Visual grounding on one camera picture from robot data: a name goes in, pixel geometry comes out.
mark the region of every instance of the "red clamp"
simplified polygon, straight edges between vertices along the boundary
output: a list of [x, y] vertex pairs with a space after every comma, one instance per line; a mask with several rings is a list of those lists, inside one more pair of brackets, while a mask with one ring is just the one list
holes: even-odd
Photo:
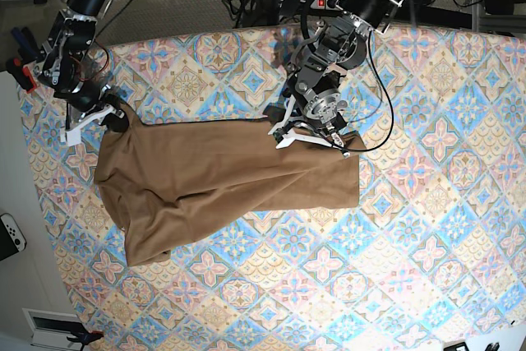
[[6, 70], [9, 74], [15, 77], [16, 82], [20, 84], [23, 90], [28, 94], [33, 92], [37, 84], [30, 69], [27, 66], [22, 66], [22, 62], [18, 58], [11, 58], [6, 62]]

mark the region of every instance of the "tiled pattern fabric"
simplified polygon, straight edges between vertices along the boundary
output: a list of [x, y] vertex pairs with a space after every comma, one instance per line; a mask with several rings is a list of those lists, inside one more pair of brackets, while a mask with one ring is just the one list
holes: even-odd
[[[121, 45], [113, 82], [146, 123], [257, 118], [298, 41], [279, 28]], [[526, 43], [399, 26], [373, 51], [396, 124], [360, 159], [358, 208], [247, 213], [150, 266], [127, 267], [93, 186], [103, 129], [68, 148], [63, 102], [20, 93], [63, 282], [105, 334], [93, 349], [411, 349], [524, 320]], [[342, 91], [351, 128], [382, 141], [390, 115], [366, 63]]]

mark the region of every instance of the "blue object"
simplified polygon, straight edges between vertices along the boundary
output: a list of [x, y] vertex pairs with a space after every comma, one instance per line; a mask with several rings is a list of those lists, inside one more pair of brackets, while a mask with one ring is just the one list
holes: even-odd
[[11, 29], [11, 35], [18, 43], [18, 45], [20, 45], [26, 51], [26, 53], [30, 55], [31, 61], [34, 61], [39, 57], [39, 55], [35, 52], [35, 49], [31, 46], [31, 43], [27, 41], [27, 38], [24, 36], [20, 29]]

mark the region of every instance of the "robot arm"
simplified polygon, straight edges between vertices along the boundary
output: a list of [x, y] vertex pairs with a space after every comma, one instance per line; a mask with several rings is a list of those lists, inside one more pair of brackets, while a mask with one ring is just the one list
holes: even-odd
[[[55, 90], [55, 97], [67, 101], [66, 129], [62, 135], [68, 144], [76, 144], [80, 141], [79, 129], [86, 120], [102, 119], [113, 130], [125, 129], [127, 120], [118, 108], [118, 101], [108, 94], [109, 87], [100, 87], [91, 78], [83, 77], [81, 70], [81, 62], [95, 41], [96, 23], [104, 17], [112, 0], [63, 1], [66, 8], [58, 13], [42, 48], [36, 50], [33, 74]], [[368, 37], [373, 31], [385, 32], [405, 0], [336, 0], [340, 15], [330, 25], [319, 25], [310, 37], [307, 14], [313, 1], [307, 0], [303, 5], [304, 41], [287, 65], [284, 93], [290, 97], [288, 116], [271, 134], [279, 148], [294, 140], [303, 140], [337, 148], [346, 154], [339, 133], [347, 126], [342, 112], [348, 104], [340, 98], [340, 79], [363, 63]], [[21, 79], [30, 77], [26, 71], [14, 74]], [[305, 128], [311, 135], [308, 139], [304, 135], [298, 137], [293, 131], [295, 127]]]
[[63, 1], [66, 7], [59, 11], [48, 38], [35, 51], [33, 76], [53, 88], [54, 97], [66, 101], [67, 119], [61, 139], [76, 145], [81, 142], [81, 129], [89, 122], [99, 120], [113, 130], [123, 130], [127, 119], [110, 94], [110, 87], [102, 87], [93, 78], [95, 72], [87, 76], [90, 73], [81, 67], [95, 41], [96, 24], [113, 0]]
[[[346, 128], [342, 112], [348, 104], [341, 100], [339, 83], [347, 72], [363, 63], [367, 56], [367, 39], [372, 31], [385, 32], [398, 7], [405, 0], [337, 0], [341, 15], [329, 26], [319, 25], [318, 31], [309, 37], [307, 27], [307, 0], [302, 10], [302, 33], [304, 41], [299, 45], [288, 65], [286, 95], [291, 95], [288, 106], [301, 114], [286, 119], [271, 130], [278, 148], [303, 140], [292, 127], [306, 128], [321, 145], [328, 145], [348, 152], [339, 132]], [[298, 51], [303, 53], [298, 61]]]

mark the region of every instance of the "brown garment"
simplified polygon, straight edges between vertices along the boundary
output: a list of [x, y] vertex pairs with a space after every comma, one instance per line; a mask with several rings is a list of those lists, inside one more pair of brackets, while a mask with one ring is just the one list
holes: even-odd
[[104, 135], [95, 184], [129, 266], [164, 261], [248, 211], [358, 204], [358, 155], [300, 141], [276, 150], [266, 120], [147, 126], [124, 110], [130, 127]]

